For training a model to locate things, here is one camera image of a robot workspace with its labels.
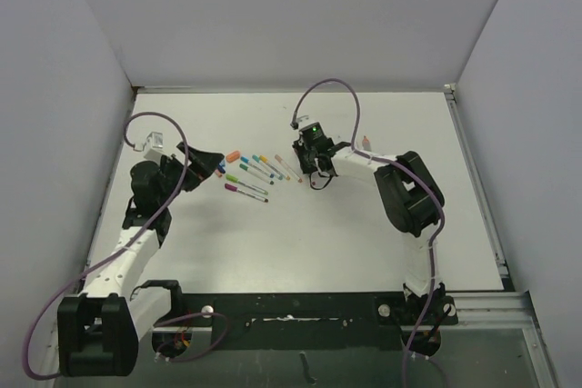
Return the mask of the orange marker cap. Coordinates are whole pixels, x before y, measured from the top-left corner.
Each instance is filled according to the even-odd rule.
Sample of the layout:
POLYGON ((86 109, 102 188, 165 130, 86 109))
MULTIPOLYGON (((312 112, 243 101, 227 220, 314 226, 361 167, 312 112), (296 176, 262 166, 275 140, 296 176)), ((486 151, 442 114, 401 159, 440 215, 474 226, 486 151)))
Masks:
POLYGON ((241 154, 238 150, 235 150, 226 156, 226 161, 230 164, 235 162, 240 158, 241 154))

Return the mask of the pink capped pen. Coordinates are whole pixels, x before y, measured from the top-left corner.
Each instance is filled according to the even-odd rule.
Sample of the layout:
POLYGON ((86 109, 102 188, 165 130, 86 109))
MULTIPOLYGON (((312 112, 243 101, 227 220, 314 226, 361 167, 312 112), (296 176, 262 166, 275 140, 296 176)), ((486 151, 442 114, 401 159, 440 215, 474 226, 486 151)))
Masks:
POLYGON ((303 182, 303 178, 279 154, 275 154, 275 159, 286 170, 291 178, 299 183, 303 182))

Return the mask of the yellow capped pen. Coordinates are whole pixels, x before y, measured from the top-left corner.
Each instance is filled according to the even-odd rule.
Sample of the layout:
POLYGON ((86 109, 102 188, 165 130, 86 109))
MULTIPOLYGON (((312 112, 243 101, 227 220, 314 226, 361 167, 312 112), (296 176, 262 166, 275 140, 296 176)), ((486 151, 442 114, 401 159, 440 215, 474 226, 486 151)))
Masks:
POLYGON ((265 164, 266 166, 268 166, 271 170, 273 170, 277 176, 281 179, 281 180, 290 180, 290 176, 287 175, 286 173, 284 173, 283 171, 281 171, 278 167, 276 167, 274 164, 272 164, 265 156, 260 155, 259 156, 259 160, 265 164))

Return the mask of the orange capped fat marker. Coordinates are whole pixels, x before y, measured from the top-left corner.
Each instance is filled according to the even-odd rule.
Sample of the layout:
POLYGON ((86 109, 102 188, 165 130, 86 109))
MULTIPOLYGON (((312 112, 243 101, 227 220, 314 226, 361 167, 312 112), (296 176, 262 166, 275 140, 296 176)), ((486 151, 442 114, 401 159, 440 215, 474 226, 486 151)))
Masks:
POLYGON ((363 137, 362 147, 363 147, 363 150, 365 152, 371 152, 372 151, 372 147, 371 147, 370 140, 367 138, 366 135, 363 137))

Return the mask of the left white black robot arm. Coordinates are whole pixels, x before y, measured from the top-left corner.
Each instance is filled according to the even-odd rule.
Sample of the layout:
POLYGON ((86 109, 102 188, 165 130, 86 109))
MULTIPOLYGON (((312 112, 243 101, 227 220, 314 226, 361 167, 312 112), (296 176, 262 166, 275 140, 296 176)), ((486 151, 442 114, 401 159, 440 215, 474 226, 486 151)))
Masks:
POLYGON ((151 280, 145 296, 133 300, 138 279, 162 247, 172 221, 169 202, 191 192, 220 166, 224 156, 179 143, 185 161, 157 146, 145 152, 130 172, 131 198, 114 251, 95 269, 94 278, 58 306, 58 351, 64 377, 127 376, 140 340, 158 321, 182 320, 185 302, 177 281, 151 280))

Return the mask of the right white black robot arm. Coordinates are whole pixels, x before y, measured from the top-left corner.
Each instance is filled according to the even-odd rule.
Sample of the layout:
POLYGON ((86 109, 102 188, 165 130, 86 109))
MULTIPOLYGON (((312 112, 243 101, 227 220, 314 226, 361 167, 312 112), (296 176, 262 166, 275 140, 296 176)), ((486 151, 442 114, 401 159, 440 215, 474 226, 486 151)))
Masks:
POLYGON ((431 235, 445 198, 420 155, 413 151, 381 155, 358 151, 348 142, 336 144, 318 122, 298 130, 293 149, 306 175, 352 177, 377 188, 389 222, 404 239, 404 287, 412 294, 405 300, 406 315, 415 323, 435 316, 437 301, 429 292, 440 280, 436 256, 430 251, 431 235))

